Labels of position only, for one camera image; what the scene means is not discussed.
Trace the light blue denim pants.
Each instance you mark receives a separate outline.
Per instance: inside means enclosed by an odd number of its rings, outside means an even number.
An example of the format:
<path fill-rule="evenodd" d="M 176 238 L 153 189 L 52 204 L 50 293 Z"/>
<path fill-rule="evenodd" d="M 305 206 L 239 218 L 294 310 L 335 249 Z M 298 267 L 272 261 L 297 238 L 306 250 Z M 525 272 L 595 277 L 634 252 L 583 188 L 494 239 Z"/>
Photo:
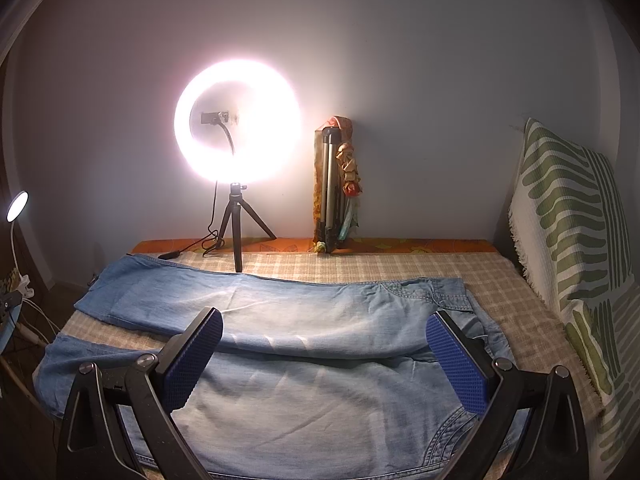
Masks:
<path fill-rule="evenodd" d="M 76 311 L 160 338 L 59 333 L 35 387 L 61 479 L 427 479 L 484 431 L 509 341 L 458 278 L 304 283 L 130 255 Z"/>

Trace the green white patterned pillow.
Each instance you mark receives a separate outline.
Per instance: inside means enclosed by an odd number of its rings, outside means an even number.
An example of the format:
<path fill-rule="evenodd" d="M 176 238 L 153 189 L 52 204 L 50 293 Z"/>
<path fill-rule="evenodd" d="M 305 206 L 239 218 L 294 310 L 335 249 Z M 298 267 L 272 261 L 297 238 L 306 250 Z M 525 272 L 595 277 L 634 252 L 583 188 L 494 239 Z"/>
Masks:
<path fill-rule="evenodd" d="M 530 118 L 509 223 L 526 280 L 600 396 L 591 471 L 608 478 L 639 434 L 639 284 L 608 159 Z"/>

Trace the white clip desk lamp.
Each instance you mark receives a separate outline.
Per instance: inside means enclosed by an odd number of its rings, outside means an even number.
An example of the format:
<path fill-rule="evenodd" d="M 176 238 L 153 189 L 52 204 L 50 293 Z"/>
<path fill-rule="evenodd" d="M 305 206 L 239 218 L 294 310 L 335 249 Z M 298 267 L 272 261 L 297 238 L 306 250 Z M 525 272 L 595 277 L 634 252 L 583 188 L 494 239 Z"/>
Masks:
<path fill-rule="evenodd" d="M 7 292 L 18 292 L 21 300 L 26 299 L 27 301 L 32 301 L 35 296 L 35 289 L 34 286 L 32 286 L 32 279 L 28 271 L 24 269 L 24 264 L 21 263 L 22 248 L 18 246 L 18 243 L 21 241 L 18 236 L 18 220 L 20 220 L 21 214 L 24 212 L 28 201 L 29 192 L 21 190 L 11 198 L 9 205 L 6 207 L 11 269 L 9 270 L 8 277 L 4 281 L 6 282 Z"/>

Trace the folded tripod with colourful cloth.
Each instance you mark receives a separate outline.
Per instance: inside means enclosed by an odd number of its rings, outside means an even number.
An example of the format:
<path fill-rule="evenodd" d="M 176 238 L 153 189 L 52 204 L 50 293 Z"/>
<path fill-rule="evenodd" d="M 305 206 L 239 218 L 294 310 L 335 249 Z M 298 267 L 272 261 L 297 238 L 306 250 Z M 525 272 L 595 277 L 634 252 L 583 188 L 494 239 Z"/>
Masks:
<path fill-rule="evenodd" d="M 358 226 L 361 193 L 352 121 L 332 116 L 314 132 L 314 252 L 330 254 L 346 247 Z"/>

